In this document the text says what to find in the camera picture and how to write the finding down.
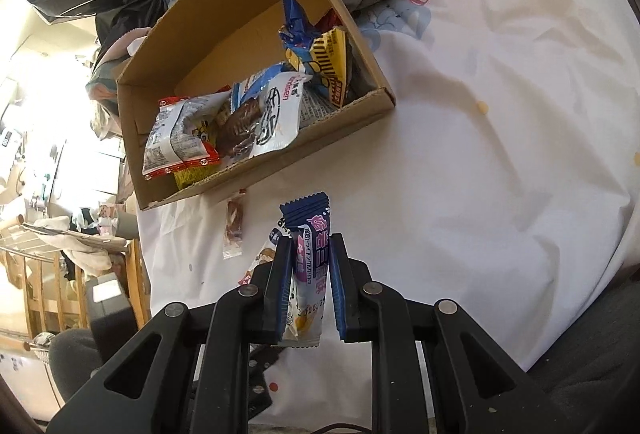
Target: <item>screw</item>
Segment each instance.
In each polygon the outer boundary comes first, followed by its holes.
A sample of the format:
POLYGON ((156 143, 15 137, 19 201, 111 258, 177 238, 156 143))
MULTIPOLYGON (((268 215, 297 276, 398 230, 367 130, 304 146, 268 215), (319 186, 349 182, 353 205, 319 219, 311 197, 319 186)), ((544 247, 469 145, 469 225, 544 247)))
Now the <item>screw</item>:
POLYGON ((442 300, 438 304, 438 309, 445 315, 453 315, 458 311, 458 305, 453 300, 442 300))
POLYGON ((238 293, 243 297, 253 297, 258 293, 258 287, 255 284, 244 284, 238 288, 238 293))
POLYGON ((372 280, 370 282, 367 282, 362 287, 362 290, 364 291, 364 293, 367 293, 369 295, 378 295, 378 294, 382 293, 382 284, 372 280))
POLYGON ((164 308, 164 314, 168 317, 179 317, 184 312, 184 306, 179 302, 172 302, 164 308))

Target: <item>black cable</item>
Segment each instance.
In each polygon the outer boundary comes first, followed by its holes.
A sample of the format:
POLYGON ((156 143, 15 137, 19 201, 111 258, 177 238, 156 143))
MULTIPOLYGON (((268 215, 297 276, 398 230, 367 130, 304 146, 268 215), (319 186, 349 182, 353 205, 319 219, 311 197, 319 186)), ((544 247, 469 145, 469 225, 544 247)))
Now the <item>black cable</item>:
POLYGON ((314 430, 311 434, 325 434, 326 432, 334 429, 351 429, 357 432, 364 432, 365 434, 372 434, 370 429, 360 427, 358 425, 352 425, 351 423, 332 423, 331 425, 327 425, 321 429, 314 430))

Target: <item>blue elephant print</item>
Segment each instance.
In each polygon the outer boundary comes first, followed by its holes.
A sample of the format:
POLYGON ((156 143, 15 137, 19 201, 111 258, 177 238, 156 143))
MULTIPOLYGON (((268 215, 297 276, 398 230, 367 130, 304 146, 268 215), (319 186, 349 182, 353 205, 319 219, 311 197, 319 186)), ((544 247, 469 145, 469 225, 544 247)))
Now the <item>blue elephant print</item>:
POLYGON ((380 31, 405 33, 421 40, 431 22, 429 0, 386 0, 363 11, 356 23, 372 51, 380 47, 380 31))

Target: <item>white tablecloth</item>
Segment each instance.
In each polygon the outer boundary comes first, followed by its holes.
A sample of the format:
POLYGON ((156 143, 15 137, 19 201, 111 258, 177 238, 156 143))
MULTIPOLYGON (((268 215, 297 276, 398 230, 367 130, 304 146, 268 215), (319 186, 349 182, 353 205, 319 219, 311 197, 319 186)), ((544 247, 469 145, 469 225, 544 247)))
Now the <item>white tablecloth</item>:
MULTIPOLYGON (((392 0, 358 22, 397 109, 251 186, 242 257, 223 260, 206 194, 139 212, 152 310, 218 299, 278 205, 325 191, 374 279, 456 300, 527 369, 639 257, 638 21, 626 0, 392 0)), ((340 343, 333 313, 319 348, 268 370, 257 420, 370 423, 369 347, 340 343)))

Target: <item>open cardboard box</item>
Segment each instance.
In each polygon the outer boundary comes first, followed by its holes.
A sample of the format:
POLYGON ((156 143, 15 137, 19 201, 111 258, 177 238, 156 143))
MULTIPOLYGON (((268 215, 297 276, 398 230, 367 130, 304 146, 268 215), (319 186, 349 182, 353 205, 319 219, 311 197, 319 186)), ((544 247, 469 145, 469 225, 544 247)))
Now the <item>open cardboard box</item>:
POLYGON ((346 27, 363 76, 372 89, 304 128, 286 149, 240 160, 178 190, 174 177, 142 175, 146 138, 166 96, 198 96, 284 60, 278 29, 281 0, 178 0, 158 21, 118 79, 118 106, 127 158, 141 209, 204 191, 219 201, 312 152, 351 134, 393 109, 394 96, 376 59, 341 0, 298 0, 315 23, 333 7, 346 27))

